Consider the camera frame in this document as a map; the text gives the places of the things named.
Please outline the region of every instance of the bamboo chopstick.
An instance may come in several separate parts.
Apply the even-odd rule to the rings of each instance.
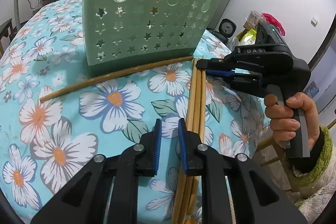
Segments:
[[[86,81],[74,84],[74,85],[70,85],[65,87],[64,89],[61,90],[57,90],[53,93],[50,93],[44,97],[40,98],[40,102],[43,103],[45,101],[54,99],[56,97],[59,97],[61,95],[65,95],[68,94],[70,92],[76,91],[76,90],[80,90],[83,88],[86,88],[88,86],[91,85],[95,85],[107,80],[111,80],[114,78],[118,78],[118,77],[122,77],[125,75],[130,75],[132,73],[136,73],[139,71],[143,71],[143,70],[147,70],[147,69],[153,69],[156,67],[161,67],[161,66],[166,66],[166,65],[170,65],[170,64],[174,64],[174,63],[178,63],[178,62],[184,62],[184,61],[189,61],[192,60],[193,56],[185,56],[185,57],[179,57],[179,58],[174,58],[174,59],[169,59],[169,60],[163,60],[163,61],[159,61],[159,62],[155,62],[155,63],[150,63],[150,64],[145,64],[145,65],[141,65],[141,66],[137,66],[137,67],[133,67],[133,68],[128,68],[128,69],[122,69],[119,71],[115,71],[115,72],[111,72],[105,75],[101,75],[101,76],[97,76],[91,79],[88,79]]]
[[[195,58],[193,61],[192,75],[191,75],[191,81],[190,81],[188,112],[187,112],[187,119],[185,123],[188,131],[191,131],[193,129],[194,104],[195,104],[195,94],[196,94],[196,77],[197,77],[196,63],[197,63],[197,58]],[[176,187],[176,193],[175,193],[171,224],[177,224],[178,222],[180,208],[181,208],[182,199],[183,199],[185,181],[186,181],[186,175],[184,174],[184,171],[181,165],[179,172],[178,172],[177,187]]]
[[[198,133],[199,130],[199,122],[200,122],[200,97],[201,97],[201,71],[197,70],[196,73],[196,94],[195,94],[195,107],[194,107],[194,120],[193,120],[193,132]],[[182,198],[182,204],[180,213],[178,216],[178,224],[183,224],[185,216],[187,214],[189,199],[190,199],[190,193],[191,188],[193,185],[193,177],[187,177],[185,181],[185,188]]]
[[[205,89],[205,70],[201,72],[201,105],[200,105],[200,115],[199,115],[199,129],[198,134],[201,142],[204,142],[204,130],[205,130],[205,100],[206,100],[206,89]],[[190,193],[190,200],[188,205],[187,214],[192,215],[194,213],[195,203],[197,199],[198,193],[198,184],[199,184],[200,177],[194,177],[193,185]]]

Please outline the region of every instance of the metal screw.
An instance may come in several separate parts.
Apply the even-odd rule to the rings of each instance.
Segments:
[[[197,149],[200,151],[206,151],[208,149],[208,146],[204,143],[201,143],[197,146]]]
[[[104,160],[104,156],[103,155],[95,155],[95,157],[93,158],[93,160],[95,162],[102,162]]]
[[[246,161],[247,160],[247,156],[243,153],[240,153],[237,155],[237,159],[240,161]]]
[[[133,149],[137,152],[140,152],[144,149],[144,146],[141,143],[139,143],[139,144],[134,145]]]

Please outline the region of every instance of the black sleeve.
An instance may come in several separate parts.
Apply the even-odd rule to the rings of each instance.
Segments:
[[[320,136],[316,141],[315,145],[313,146],[313,149],[310,151],[310,157],[288,158],[288,161],[290,162],[291,165],[294,165],[294,167],[300,172],[309,173],[311,170],[314,169],[316,162],[320,157],[323,145],[324,145],[324,133],[320,128]]]

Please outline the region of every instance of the finger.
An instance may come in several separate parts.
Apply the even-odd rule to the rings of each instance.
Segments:
[[[290,141],[292,138],[295,137],[295,134],[296,133],[294,131],[276,130],[276,131],[273,131],[273,138],[278,145],[284,148],[282,142]]]
[[[296,131],[300,128],[300,123],[294,119],[272,119],[269,124],[271,130]]]
[[[284,105],[268,106],[265,109],[265,114],[268,118],[291,118],[293,117],[293,110]]]
[[[320,134],[319,114],[314,101],[302,92],[296,93],[293,97],[286,100],[286,104],[292,108],[301,107],[306,118],[308,137],[317,140]]]
[[[277,103],[277,101],[278,98],[274,94],[270,93],[265,96],[264,104],[265,106],[273,106]]]

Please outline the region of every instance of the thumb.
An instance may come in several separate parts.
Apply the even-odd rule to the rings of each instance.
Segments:
[[[315,141],[320,134],[320,124],[319,124],[319,114],[315,102],[302,92],[296,93],[293,97],[286,100],[287,106],[291,108],[302,108],[306,118],[308,138],[311,147],[314,145]]]

